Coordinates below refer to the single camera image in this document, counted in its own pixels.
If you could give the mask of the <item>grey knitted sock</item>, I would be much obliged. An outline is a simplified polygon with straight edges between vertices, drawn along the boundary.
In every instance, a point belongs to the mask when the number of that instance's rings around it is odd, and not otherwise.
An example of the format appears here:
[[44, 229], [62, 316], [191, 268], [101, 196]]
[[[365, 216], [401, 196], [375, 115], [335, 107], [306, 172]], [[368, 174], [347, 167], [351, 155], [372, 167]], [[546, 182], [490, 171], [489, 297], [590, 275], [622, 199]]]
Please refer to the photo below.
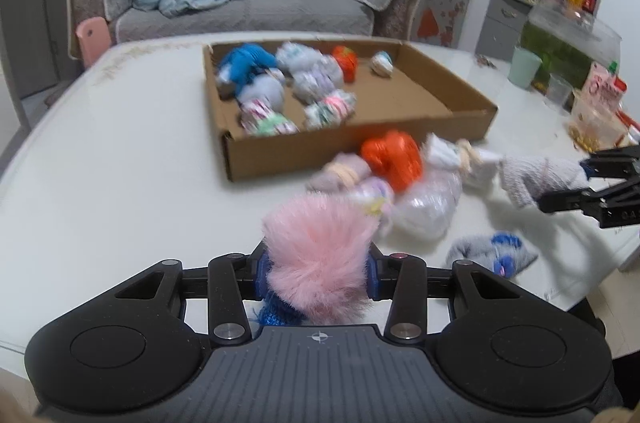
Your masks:
[[556, 157], [508, 156], [499, 164], [499, 177], [516, 208], [532, 206], [546, 193], [588, 187], [582, 165]]

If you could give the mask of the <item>clear plastic bundle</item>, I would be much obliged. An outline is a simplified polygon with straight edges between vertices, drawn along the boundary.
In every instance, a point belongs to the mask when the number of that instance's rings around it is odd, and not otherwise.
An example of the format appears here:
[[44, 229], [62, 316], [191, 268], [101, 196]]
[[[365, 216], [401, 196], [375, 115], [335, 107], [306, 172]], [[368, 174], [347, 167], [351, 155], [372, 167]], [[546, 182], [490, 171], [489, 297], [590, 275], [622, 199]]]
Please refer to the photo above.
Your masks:
[[461, 192], [456, 172], [435, 169], [405, 192], [395, 192], [383, 178], [370, 177], [346, 196], [378, 220], [375, 239], [398, 229], [419, 240], [435, 241], [448, 230]]

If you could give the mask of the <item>pink fluffy sock bundle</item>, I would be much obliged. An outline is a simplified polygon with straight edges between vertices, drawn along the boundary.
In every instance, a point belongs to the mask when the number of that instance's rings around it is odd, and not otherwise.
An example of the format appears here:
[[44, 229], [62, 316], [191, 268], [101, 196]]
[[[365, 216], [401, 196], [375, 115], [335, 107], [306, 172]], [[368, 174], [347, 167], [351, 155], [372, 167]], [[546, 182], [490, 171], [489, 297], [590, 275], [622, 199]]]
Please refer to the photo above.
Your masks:
[[348, 198], [311, 193], [262, 221], [268, 269], [261, 325], [349, 325], [367, 307], [367, 261], [378, 218]]

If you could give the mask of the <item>grey sock with blue flower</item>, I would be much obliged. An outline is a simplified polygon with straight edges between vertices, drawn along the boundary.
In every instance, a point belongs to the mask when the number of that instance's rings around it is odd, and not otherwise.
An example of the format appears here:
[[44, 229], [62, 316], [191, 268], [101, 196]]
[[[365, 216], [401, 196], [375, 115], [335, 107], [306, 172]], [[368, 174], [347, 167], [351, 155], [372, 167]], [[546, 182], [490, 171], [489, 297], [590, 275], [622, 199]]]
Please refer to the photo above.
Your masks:
[[493, 235], [470, 235], [454, 241], [446, 263], [451, 267], [456, 261], [473, 261], [499, 277], [512, 279], [532, 265], [537, 257], [517, 235], [496, 232]]

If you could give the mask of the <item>white sock bundle with band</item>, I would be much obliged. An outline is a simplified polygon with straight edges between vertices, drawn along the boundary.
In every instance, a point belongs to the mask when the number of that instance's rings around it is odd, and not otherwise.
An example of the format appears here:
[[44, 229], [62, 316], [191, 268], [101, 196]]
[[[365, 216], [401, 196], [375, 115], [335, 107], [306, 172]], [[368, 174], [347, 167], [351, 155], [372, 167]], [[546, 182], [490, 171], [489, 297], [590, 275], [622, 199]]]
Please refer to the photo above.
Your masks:
[[466, 139], [457, 142], [430, 134], [420, 148], [423, 162], [428, 167], [458, 174], [465, 186], [487, 189], [494, 182], [504, 156], [475, 148]]

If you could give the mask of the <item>lilac sock bundle with band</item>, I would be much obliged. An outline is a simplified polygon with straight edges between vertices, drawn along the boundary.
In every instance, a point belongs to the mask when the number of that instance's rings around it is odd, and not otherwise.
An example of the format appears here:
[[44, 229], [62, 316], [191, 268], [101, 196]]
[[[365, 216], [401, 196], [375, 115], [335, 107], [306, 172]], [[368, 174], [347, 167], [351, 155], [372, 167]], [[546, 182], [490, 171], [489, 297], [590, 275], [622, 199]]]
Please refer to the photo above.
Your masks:
[[372, 170], [362, 157], [355, 153], [339, 153], [309, 178], [306, 189], [322, 193], [342, 192], [356, 187], [371, 175]]

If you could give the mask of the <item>white pink green sock bundle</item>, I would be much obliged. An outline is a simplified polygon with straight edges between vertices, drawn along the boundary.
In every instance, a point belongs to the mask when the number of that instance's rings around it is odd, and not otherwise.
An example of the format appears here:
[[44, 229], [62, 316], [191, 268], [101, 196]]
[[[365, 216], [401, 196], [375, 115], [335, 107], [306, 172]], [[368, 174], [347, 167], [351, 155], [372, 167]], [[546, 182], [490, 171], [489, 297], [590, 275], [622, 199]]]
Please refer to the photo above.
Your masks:
[[248, 100], [241, 105], [240, 124], [247, 135], [253, 137], [292, 135], [298, 131], [292, 120], [274, 111], [262, 99]]

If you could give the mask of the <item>orange sock bundle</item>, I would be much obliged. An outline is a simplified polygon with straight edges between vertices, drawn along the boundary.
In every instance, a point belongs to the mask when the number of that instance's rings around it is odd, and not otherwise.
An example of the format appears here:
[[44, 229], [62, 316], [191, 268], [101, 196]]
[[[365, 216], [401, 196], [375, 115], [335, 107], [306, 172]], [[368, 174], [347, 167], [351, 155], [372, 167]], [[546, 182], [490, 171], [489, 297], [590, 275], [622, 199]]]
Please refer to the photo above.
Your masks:
[[346, 84], [354, 83], [358, 68], [358, 57], [356, 52], [347, 46], [338, 45], [332, 50], [332, 57], [343, 72], [344, 82]]
[[418, 145], [403, 131], [390, 130], [383, 137], [366, 140], [360, 156], [375, 176], [385, 179], [396, 192], [405, 192], [423, 175]]

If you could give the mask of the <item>snack container with nuts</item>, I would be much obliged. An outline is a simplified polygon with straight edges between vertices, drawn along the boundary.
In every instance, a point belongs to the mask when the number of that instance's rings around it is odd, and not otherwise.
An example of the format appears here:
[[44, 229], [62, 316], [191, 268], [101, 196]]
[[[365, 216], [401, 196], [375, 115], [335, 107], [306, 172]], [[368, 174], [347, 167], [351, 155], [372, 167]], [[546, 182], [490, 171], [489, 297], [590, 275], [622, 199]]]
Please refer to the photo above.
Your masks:
[[629, 141], [628, 127], [614, 113], [592, 105], [577, 90], [566, 129], [576, 146], [589, 153], [619, 148]]

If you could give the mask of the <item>clear plastic cup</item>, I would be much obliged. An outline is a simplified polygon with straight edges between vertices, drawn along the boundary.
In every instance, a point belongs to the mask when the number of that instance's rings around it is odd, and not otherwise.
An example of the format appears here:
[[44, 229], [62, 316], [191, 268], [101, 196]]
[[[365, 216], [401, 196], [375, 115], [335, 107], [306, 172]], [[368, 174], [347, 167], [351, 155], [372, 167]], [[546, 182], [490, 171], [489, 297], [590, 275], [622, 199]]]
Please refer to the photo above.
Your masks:
[[561, 110], [573, 92], [573, 86], [563, 77], [555, 74], [549, 75], [549, 82], [544, 95], [544, 103], [549, 108]]

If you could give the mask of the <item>glass fish tank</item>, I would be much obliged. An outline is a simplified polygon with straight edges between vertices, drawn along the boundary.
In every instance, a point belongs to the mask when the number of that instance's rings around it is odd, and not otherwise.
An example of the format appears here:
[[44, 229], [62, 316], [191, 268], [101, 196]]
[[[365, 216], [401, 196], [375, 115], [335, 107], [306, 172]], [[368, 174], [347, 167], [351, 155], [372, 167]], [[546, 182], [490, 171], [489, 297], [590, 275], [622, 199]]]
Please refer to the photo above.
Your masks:
[[593, 62], [618, 68], [621, 44], [622, 38], [611, 27], [565, 0], [538, 1], [518, 41], [541, 60], [533, 80], [540, 92], [547, 90], [551, 75], [582, 88]]

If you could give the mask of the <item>green plastic cup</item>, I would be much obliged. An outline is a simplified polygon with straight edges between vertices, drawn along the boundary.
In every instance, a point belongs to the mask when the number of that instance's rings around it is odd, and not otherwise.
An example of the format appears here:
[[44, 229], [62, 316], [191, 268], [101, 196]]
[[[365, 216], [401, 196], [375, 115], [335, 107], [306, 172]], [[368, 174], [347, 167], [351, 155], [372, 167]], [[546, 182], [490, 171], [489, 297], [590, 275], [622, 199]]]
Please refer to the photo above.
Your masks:
[[514, 86], [527, 89], [542, 63], [535, 53], [517, 46], [511, 60], [508, 81]]

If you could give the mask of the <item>brown cardboard box tray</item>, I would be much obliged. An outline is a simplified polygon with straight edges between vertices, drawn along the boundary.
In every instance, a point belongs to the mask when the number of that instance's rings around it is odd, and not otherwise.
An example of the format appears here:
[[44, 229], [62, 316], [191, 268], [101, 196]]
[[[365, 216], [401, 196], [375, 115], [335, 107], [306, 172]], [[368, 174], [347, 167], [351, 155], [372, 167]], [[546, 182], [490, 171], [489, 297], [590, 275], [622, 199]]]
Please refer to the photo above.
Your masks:
[[209, 109], [229, 180], [319, 168], [392, 130], [417, 142], [428, 134], [477, 141], [498, 112], [484, 94], [408, 42], [340, 38], [307, 45], [326, 56], [337, 47], [352, 50], [355, 79], [314, 104], [300, 100], [294, 85], [284, 85], [278, 112], [268, 111], [262, 98], [240, 105], [218, 88], [222, 59], [240, 48], [238, 42], [204, 47]]

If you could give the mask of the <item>small white sock ball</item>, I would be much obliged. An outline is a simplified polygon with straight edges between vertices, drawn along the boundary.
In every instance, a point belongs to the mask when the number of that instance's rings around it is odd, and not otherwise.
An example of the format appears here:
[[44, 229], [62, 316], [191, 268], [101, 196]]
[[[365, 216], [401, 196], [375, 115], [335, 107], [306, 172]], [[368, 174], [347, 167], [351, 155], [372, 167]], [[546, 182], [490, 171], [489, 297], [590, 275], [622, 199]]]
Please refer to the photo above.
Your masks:
[[377, 76], [390, 78], [394, 71], [392, 57], [385, 51], [379, 51], [370, 59], [370, 68]]

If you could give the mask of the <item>pink plastic chair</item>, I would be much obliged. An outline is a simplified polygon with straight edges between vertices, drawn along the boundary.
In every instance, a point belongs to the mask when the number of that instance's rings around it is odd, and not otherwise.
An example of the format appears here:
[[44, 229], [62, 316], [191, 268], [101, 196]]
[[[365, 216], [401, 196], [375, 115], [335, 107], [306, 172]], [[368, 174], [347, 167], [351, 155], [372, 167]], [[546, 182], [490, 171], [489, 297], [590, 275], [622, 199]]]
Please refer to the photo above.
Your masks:
[[112, 39], [103, 16], [93, 16], [76, 27], [76, 37], [84, 68], [90, 68], [111, 48]]

